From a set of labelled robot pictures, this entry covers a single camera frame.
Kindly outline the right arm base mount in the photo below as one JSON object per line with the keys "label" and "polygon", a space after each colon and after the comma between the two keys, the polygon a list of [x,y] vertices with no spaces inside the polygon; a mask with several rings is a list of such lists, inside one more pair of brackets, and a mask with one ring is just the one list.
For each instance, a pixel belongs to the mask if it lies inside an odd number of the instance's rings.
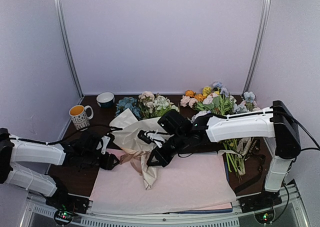
{"label": "right arm base mount", "polygon": [[254,214],[255,220],[263,225],[272,223],[276,215],[274,207],[282,202],[278,193],[269,192],[245,196],[239,199],[242,213]]}

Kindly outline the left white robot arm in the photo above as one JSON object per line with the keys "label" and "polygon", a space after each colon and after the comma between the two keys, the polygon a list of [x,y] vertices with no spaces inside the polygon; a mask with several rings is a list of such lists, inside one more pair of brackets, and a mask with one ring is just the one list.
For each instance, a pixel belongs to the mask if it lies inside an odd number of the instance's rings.
{"label": "left white robot arm", "polygon": [[112,135],[99,135],[84,130],[78,139],[43,142],[12,135],[6,128],[0,130],[0,182],[38,192],[61,209],[72,205],[72,198],[63,183],[48,174],[41,174],[25,166],[26,163],[41,163],[53,166],[97,166],[112,170],[120,161],[107,146]]}

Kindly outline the grey-white wrapping paper sheet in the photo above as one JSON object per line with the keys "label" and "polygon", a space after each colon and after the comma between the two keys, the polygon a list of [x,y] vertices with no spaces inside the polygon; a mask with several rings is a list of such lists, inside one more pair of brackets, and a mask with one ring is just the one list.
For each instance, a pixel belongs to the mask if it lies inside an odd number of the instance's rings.
{"label": "grey-white wrapping paper sheet", "polygon": [[[155,143],[147,144],[140,140],[138,138],[138,133],[140,130],[158,132],[165,140],[167,140],[169,136],[166,135],[166,131],[158,124],[159,119],[159,117],[155,117],[138,120],[129,109],[126,109],[110,122],[110,126],[122,129],[113,133],[113,142],[124,151],[124,154],[125,149],[151,152],[157,145]],[[156,178],[141,177],[143,179],[144,188],[150,190],[156,182],[158,175]]]}

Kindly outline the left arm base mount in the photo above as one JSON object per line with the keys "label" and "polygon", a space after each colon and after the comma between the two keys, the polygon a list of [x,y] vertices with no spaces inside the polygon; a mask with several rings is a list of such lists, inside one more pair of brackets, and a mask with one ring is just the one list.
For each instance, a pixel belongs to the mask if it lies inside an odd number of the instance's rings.
{"label": "left arm base mount", "polygon": [[45,204],[54,207],[53,220],[59,226],[66,226],[72,221],[78,220],[80,214],[86,214],[90,200],[87,197],[67,195],[65,197],[47,197]]}

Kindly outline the beige ribbon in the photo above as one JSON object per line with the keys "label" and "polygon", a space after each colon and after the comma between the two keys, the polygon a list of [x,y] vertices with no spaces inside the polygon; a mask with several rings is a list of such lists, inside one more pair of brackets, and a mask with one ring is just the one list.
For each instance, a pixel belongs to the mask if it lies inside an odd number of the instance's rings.
{"label": "beige ribbon", "polygon": [[130,163],[133,169],[144,178],[156,178],[158,175],[155,167],[147,165],[151,152],[148,150],[125,149],[125,154],[120,156],[120,164]]}

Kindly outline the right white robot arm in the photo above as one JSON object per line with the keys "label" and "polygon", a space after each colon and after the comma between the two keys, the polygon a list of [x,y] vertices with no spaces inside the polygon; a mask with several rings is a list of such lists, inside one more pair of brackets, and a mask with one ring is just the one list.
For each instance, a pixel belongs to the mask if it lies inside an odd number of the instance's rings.
{"label": "right white robot arm", "polygon": [[275,199],[292,161],[301,153],[299,127],[285,104],[275,100],[271,107],[257,111],[218,115],[208,113],[194,121],[176,110],[157,122],[169,135],[161,147],[155,147],[147,160],[149,167],[166,167],[173,157],[203,141],[218,143],[242,138],[274,138],[276,148],[264,181],[264,191],[256,197],[259,207],[268,207]]}

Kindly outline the white bowl with dark outside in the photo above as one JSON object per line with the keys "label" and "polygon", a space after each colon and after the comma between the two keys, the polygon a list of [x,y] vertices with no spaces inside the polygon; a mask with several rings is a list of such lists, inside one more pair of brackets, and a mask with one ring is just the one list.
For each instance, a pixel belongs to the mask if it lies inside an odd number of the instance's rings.
{"label": "white bowl with dark outside", "polygon": [[111,108],[115,104],[115,95],[112,92],[103,92],[96,97],[96,102],[100,108]]}

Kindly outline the white hydrangea green leaf bunch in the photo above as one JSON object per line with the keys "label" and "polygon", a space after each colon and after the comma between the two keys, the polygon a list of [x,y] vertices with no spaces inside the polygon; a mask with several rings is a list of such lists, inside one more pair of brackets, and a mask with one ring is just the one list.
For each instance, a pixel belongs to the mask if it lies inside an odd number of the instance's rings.
{"label": "white hydrangea green leaf bunch", "polygon": [[178,113],[180,112],[178,106],[171,102],[169,98],[162,95],[157,95],[152,102],[149,112],[152,118],[156,118],[162,117],[164,114],[171,110],[175,110]]}

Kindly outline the pink flower long stem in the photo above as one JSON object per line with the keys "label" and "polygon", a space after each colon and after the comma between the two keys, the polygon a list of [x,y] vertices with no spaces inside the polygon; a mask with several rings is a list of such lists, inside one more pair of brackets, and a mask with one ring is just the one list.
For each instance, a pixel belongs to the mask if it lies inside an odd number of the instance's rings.
{"label": "pink flower long stem", "polygon": [[144,91],[138,96],[139,103],[146,108],[150,113],[154,109],[155,95],[151,91]]}

